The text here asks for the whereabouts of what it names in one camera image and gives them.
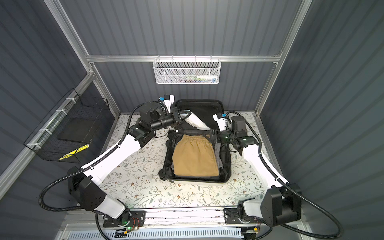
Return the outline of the grey towel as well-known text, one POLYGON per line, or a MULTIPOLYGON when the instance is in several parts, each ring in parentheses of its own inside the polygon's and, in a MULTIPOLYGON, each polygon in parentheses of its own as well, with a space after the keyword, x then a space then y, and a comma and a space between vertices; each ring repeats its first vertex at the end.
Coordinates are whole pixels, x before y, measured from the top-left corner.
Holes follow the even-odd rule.
POLYGON ((219 169, 223 168, 223 161, 221 159, 221 143, 214 144, 214 154, 219 169))

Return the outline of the black hard-shell suitcase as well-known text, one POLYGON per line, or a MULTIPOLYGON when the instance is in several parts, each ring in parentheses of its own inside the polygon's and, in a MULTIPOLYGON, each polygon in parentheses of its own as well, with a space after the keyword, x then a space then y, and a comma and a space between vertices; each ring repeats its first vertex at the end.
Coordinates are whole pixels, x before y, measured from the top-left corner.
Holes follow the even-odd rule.
POLYGON ((167 152, 159 177, 163 181, 187 181, 224 184, 232 175, 230 151, 219 142, 219 126, 215 114, 224 113, 219 100, 178 100, 179 110, 189 110, 204 124, 193 127, 190 119, 168 133, 167 152))

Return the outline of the white toiletry pouch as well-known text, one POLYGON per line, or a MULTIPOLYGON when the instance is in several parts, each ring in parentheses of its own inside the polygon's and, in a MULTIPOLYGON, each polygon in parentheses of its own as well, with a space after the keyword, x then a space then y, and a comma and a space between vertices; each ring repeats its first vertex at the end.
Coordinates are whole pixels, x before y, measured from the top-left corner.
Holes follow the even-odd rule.
POLYGON ((190 115, 187 117, 186 122, 189 125, 191 125, 192 127, 196 128, 198 130, 204 130, 204 131, 208 131, 211 129, 199 117, 197 117, 197 115, 195 115, 193 112, 187 111, 187 115, 188 114, 190 114, 190 115))

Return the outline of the tan shorts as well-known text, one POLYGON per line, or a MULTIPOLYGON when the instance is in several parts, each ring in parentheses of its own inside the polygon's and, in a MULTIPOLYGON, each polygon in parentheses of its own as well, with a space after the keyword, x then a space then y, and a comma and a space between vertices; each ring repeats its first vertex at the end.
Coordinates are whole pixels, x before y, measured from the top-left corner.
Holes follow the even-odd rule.
POLYGON ((203 136, 184 135, 175 146, 172 160, 177 176, 219 176, 213 145, 203 136))

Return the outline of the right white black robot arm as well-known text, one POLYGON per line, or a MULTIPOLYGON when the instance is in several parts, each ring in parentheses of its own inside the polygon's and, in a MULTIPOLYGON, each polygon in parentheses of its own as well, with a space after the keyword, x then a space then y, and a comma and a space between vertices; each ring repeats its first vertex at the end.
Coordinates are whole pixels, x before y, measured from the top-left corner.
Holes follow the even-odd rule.
POLYGON ((213 131, 213 139, 224 145, 231 144, 261 177, 262 184, 267 188, 259 200, 250 199, 238 204, 239 220, 249 222, 255 219, 263 221, 269 227, 300 220, 302 200, 284 187, 289 182, 264 159, 262 142, 256 136, 248 134, 248 122, 245 118, 237 115, 229 119, 226 114, 214 114, 213 119, 219 126, 217 131, 213 131))

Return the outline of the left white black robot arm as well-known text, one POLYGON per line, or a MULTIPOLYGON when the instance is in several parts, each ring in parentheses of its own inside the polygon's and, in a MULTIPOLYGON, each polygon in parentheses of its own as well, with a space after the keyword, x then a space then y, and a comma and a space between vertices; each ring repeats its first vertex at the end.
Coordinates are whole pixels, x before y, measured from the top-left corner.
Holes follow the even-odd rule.
POLYGON ((95 160, 84 165, 68 180, 69 193, 79 203, 79 208, 118 219, 128 214, 129 208, 109 196, 99 186, 104 179, 126 158, 141 150, 155 137, 159 129, 180 124, 191 116, 191 111, 167 107, 160 102, 147 102, 135 107, 140 113, 140 122, 127 125, 121 139, 95 160))

